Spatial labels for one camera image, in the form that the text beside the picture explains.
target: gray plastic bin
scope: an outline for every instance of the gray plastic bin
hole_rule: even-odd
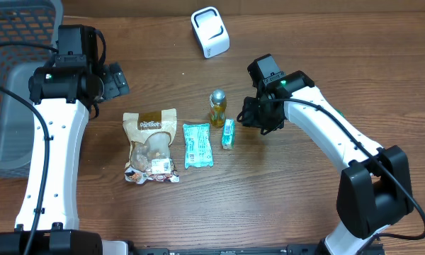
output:
[[[62,23],[60,0],[0,1],[0,43],[26,41],[55,46]],[[0,85],[29,100],[28,79],[50,52],[0,47]],[[33,113],[0,92],[0,177],[27,177],[33,149]]]

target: small teal package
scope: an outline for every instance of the small teal package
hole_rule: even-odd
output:
[[[213,152],[210,144],[210,125],[183,125],[186,141],[184,167],[214,166]]]

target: wood grain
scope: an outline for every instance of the wood grain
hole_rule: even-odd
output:
[[[425,13],[229,16],[231,48],[203,59],[189,17],[83,18],[102,30],[108,62],[119,62],[131,94],[100,105],[81,148],[77,204],[81,229],[104,239],[170,249],[268,247],[317,243],[339,222],[339,176],[299,128],[277,132],[237,126],[223,150],[211,130],[213,168],[183,168],[185,122],[205,123],[208,96],[223,88],[227,114],[255,89],[247,65],[273,54],[286,72],[302,70],[361,132],[408,155],[415,198],[425,210]],[[126,183],[124,112],[176,108],[171,146],[178,184]],[[0,232],[13,228],[26,180],[0,179]],[[422,231],[416,213],[391,232]],[[425,240],[383,239],[388,254],[425,254]]]
[[[425,0],[62,0],[68,16],[190,16],[207,6],[222,15],[425,11]]]

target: snack bag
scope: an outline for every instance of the snack bag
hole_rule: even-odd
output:
[[[179,182],[169,149],[176,134],[176,109],[125,113],[123,127],[130,143],[126,181]]]
[[[213,153],[210,144],[209,123],[200,125],[183,125],[186,141],[186,157],[184,167],[214,166]]]

